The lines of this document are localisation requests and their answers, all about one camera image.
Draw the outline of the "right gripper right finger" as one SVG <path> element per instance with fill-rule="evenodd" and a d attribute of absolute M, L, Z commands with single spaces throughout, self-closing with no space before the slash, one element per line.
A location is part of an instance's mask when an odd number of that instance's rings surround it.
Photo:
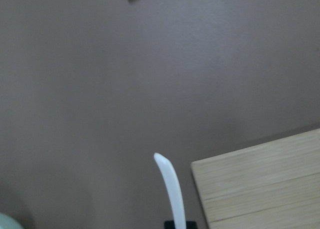
<path fill-rule="evenodd" d="M 186 229 L 197 229 L 197 222 L 196 221 L 186 221 Z"/>

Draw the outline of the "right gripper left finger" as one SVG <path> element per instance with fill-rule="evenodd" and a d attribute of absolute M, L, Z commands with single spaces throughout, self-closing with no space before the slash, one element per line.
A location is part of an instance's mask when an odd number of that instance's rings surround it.
<path fill-rule="evenodd" d="M 166 220 L 163 226 L 164 229 L 176 229 L 175 222 L 173 220 Z"/>

